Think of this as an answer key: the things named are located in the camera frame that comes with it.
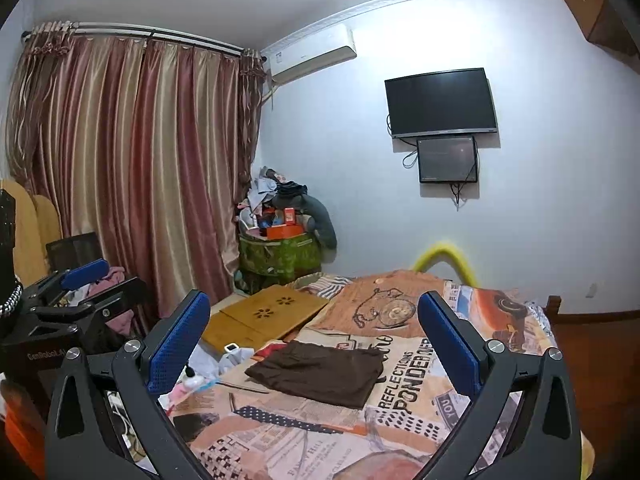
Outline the brown t-shirt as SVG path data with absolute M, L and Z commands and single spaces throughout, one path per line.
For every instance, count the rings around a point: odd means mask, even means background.
M 384 358 L 378 349 L 342 350 L 292 341 L 250 366 L 245 375 L 289 396 L 361 410 Z

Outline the pink clothes pile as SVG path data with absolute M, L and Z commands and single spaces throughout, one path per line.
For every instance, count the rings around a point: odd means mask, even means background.
M 126 270 L 122 266 L 111 266 L 104 278 L 87 286 L 84 298 L 98 301 L 111 298 L 119 292 L 118 286 L 126 281 L 126 278 Z M 128 336 L 131 334 L 132 322 L 134 322 L 134 312 L 128 309 L 117 315 L 107 325 L 119 335 Z

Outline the black mesh chair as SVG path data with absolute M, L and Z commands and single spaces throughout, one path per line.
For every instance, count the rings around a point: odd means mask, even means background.
M 61 238 L 46 245 L 49 272 L 77 269 L 102 259 L 103 252 L 96 232 Z

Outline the striped red gold curtain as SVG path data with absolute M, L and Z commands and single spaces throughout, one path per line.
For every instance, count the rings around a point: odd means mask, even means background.
M 160 315 L 191 289 L 229 295 L 236 207 L 250 186 L 264 62 L 47 24 L 24 42 L 6 116 L 11 177 L 65 235 L 93 232 Z

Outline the pile of white papers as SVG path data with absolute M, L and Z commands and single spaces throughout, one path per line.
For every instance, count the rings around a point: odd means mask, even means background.
M 204 344 L 197 344 L 190 355 L 188 365 L 195 374 L 215 379 L 254 356 L 255 351 L 252 348 L 240 348 L 238 354 L 215 354 Z

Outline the green patterned storage bag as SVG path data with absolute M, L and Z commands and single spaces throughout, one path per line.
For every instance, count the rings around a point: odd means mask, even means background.
M 239 248 L 240 268 L 236 281 L 243 283 L 249 292 L 273 284 L 285 285 L 321 271 L 321 248 L 310 234 L 284 240 L 258 240 L 241 235 Z

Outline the orange box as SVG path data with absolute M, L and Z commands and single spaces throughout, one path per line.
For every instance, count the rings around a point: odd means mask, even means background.
M 280 226 L 270 226 L 266 229 L 268 240 L 287 240 L 306 233 L 300 224 L 280 224 Z

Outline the grey plush toy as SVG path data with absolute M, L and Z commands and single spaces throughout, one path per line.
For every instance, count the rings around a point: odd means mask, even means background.
M 337 237 L 329 211 L 316 198 L 308 194 L 306 185 L 296 182 L 277 184 L 277 195 L 272 200 L 278 209 L 293 208 L 300 214 L 306 214 L 312 220 L 311 232 L 317 235 L 319 243 L 326 249 L 337 248 Z

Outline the white air conditioner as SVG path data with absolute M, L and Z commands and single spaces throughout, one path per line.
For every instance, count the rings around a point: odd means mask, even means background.
M 352 31 L 344 24 L 335 25 L 271 53 L 271 81 L 282 86 L 356 57 Z

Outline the wooden overhead cabinet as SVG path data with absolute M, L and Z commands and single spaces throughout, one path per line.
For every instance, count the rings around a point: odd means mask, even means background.
M 638 58 L 639 48 L 608 0 L 564 0 L 585 40 L 612 53 Z

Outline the wooden bed post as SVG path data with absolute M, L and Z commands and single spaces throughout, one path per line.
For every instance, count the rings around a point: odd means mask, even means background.
M 559 315 L 559 310 L 562 304 L 562 298 L 560 296 L 549 296 L 547 303 L 544 306 L 544 313 L 548 318 L 555 318 Z

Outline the white wall socket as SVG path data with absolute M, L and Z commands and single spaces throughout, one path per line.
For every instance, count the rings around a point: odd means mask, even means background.
M 589 299 L 593 298 L 594 296 L 596 296 L 597 291 L 598 285 L 596 283 L 592 283 L 588 289 L 586 297 Z

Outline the black wall television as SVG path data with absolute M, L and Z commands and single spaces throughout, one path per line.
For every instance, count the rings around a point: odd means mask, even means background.
M 484 68 L 462 68 L 385 81 L 395 138 L 495 133 L 498 122 Z

